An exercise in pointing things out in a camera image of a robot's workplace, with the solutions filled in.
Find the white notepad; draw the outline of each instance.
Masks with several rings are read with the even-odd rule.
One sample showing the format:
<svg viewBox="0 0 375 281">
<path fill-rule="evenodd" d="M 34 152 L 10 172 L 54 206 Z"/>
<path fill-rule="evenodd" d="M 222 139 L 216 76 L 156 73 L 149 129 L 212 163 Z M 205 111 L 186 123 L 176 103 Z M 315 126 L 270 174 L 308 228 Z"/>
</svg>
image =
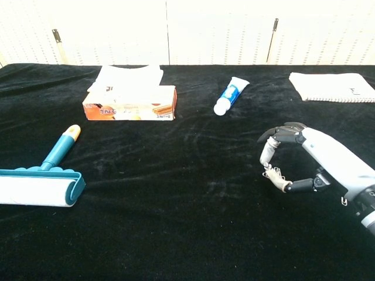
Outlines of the white notepad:
<svg viewBox="0 0 375 281">
<path fill-rule="evenodd" d="M 303 101 L 375 102 L 375 90 L 358 73 L 289 76 Z"/>
</svg>

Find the white wall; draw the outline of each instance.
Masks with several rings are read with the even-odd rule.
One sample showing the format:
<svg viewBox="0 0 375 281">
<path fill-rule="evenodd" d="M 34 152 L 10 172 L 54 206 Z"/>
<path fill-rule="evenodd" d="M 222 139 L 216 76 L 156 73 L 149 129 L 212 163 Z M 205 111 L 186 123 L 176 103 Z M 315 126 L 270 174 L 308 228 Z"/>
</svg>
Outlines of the white wall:
<svg viewBox="0 0 375 281">
<path fill-rule="evenodd" d="M 0 66 L 375 64 L 374 44 L 372 0 L 0 0 Z"/>
</svg>

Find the tissue box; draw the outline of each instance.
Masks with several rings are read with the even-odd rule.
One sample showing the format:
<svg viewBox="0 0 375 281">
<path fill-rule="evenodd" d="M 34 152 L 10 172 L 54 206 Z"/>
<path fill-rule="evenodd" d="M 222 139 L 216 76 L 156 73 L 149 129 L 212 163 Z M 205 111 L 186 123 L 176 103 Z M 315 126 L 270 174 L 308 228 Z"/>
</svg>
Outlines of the tissue box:
<svg viewBox="0 0 375 281">
<path fill-rule="evenodd" d="M 177 92 L 175 86 L 155 86 L 138 89 L 108 87 L 92 91 L 83 101 L 88 120 L 159 120 L 175 119 Z"/>
</svg>

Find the toothpaste tube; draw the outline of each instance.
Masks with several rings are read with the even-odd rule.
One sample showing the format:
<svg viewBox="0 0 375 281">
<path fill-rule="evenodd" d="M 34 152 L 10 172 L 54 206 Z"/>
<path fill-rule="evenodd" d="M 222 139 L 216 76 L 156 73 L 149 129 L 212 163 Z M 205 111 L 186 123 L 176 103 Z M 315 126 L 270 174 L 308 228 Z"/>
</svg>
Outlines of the toothpaste tube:
<svg viewBox="0 0 375 281">
<path fill-rule="evenodd" d="M 242 90 L 245 89 L 250 83 L 246 80 L 232 77 L 232 80 L 228 84 L 228 87 L 221 94 L 220 98 L 217 100 L 213 111 L 217 115 L 224 115 L 229 108 L 234 104 L 238 96 L 241 94 Z"/>
</svg>

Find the robotic hand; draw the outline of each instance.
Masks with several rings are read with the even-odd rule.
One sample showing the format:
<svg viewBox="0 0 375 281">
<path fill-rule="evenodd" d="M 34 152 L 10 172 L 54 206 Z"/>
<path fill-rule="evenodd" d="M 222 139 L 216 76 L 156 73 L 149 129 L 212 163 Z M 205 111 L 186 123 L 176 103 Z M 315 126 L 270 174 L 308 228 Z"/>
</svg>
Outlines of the robotic hand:
<svg viewBox="0 0 375 281">
<path fill-rule="evenodd" d="M 375 235 L 375 171 L 340 142 L 320 131 L 297 122 L 287 122 L 266 131 L 258 140 L 266 142 L 260 163 L 263 175 L 285 193 L 321 191 L 334 178 L 345 188 L 342 198 L 355 203 L 361 223 Z M 297 143 L 320 164 L 314 179 L 288 181 L 270 161 L 281 143 Z"/>
</svg>

